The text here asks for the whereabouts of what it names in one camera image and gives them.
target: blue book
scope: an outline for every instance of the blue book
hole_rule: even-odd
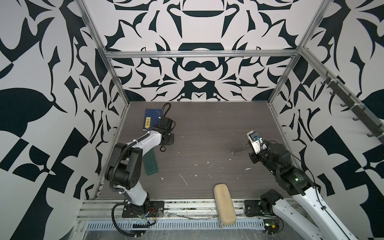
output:
[[[159,122],[160,116],[161,109],[145,109],[143,130],[155,126]]]

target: black and white wallpaper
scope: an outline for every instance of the black and white wallpaper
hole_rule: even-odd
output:
[[[384,237],[384,145],[303,59],[273,102],[292,153],[359,239]]]
[[[0,2],[1,239],[67,239],[124,103],[73,0]]]
[[[268,100],[289,57],[120,58],[130,101]]]
[[[86,0],[109,51],[294,49],[320,0]]]
[[[384,2],[335,0],[307,47],[384,119]]]

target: side wall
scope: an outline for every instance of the side wall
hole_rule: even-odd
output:
[[[0,3],[0,232],[66,239],[124,109],[73,0]]]
[[[321,2],[84,1],[111,52],[296,49]],[[115,59],[113,65],[131,101],[266,101],[288,59]]]
[[[384,5],[335,0],[309,50],[383,119]],[[384,146],[324,80],[300,58],[273,102],[293,154],[315,176],[321,194],[359,239],[384,237]]]

